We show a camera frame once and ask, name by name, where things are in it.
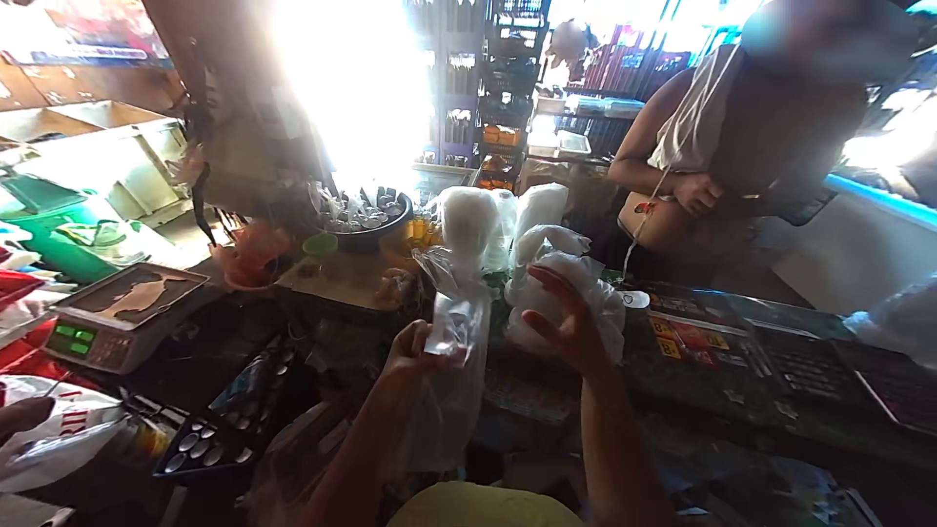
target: yellow shirt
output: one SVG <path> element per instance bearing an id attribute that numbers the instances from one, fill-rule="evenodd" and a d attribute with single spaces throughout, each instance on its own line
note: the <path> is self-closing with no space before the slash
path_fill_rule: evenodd
<path id="1" fill-rule="evenodd" d="M 388 527 L 583 527 L 549 496 L 526 490 L 483 487 L 463 481 L 437 483 L 406 502 Z"/>

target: poster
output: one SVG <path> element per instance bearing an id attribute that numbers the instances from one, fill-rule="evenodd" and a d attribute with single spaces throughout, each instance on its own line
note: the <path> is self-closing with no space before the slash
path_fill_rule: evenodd
<path id="1" fill-rule="evenodd" d="M 0 3 L 0 54 L 17 66 L 172 68 L 140 0 Z"/>

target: hand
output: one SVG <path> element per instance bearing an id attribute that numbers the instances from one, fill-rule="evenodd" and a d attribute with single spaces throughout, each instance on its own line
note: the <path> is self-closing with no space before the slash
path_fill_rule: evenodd
<path id="1" fill-rule="evenodd" d="M 375 387 L 379 385 L 388 390 L 392 397 L 403 396 L 417 385 L 421 377 L 447 368 L 453 363 L 452 358 L 448 356 L 424 352 L 426 338 L 432 328 L 432 324 L 418 320 L 411 322 L 397 334 Z"/>
<path id="2" fill-rule="evenodd" d="M 694 216 L 709 212 L 724 193 L 708 173 L 685 173 L 678 176 L 674 196 Z"/>
<path id="3" fill-rule="evenodd" d="M 583 377 L 591 378 L 613 370 L 592 310 L 570 281 L 542 265 L 528 265 L 528 275 L 539 280 L 547 292 L 559 297 L 566 318 L 556 327 L 540 312 L 528 309 L 521 313 L 524 322 L 556 348 Z"/>
<path id="4" fill-rule="evenodd" d="M 32 397 L 0 408 L 0 446 L 16 432 L 41 425 L 52 414 L 54 405 L 55 399 L 51 397 Z"/>

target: yellow price sign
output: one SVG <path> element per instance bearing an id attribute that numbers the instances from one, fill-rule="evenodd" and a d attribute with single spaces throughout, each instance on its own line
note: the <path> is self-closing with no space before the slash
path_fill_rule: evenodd
<path id="1" fill-rule="evenodd" d="M 657 347 L 661 348 L 661 353 L 668 357 L 680 358 L 679 346 L 677 346 L 676 342 L 673 342 L 670 339 L 662 339 L 657 337 Z"/>
<path id="2" fill-rule="evenodd" d="M 722 333 L 718 331 L 704 331 L 706 334 L 706 342 L 713 348 L 722 348 L 724 350 L 729 349 L 728 342 L 722 337 Z"/>
<path id="3" fill-rule="evenodd" d="M 677 335 L 674 333 L 674 330 L 670 328 L 670 324 L 668 324 L 667 321 L 660 317 L 648 318 L 650 319 L 650 326 L 654 328 L 654 335 L 670 340 L 677 339 Z"/>

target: wooden wall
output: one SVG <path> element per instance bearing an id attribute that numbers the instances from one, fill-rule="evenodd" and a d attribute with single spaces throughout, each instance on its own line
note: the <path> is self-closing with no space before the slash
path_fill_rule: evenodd
<path id="1" fill-rule="evenodd" d="M 112 99 L 169 115 L 172 103 L 183 93 L 179 76 L 171 69 L 20 67 L 3 59 L 0 83 L 6 88 L 0 87 L 0 112 Z"/>

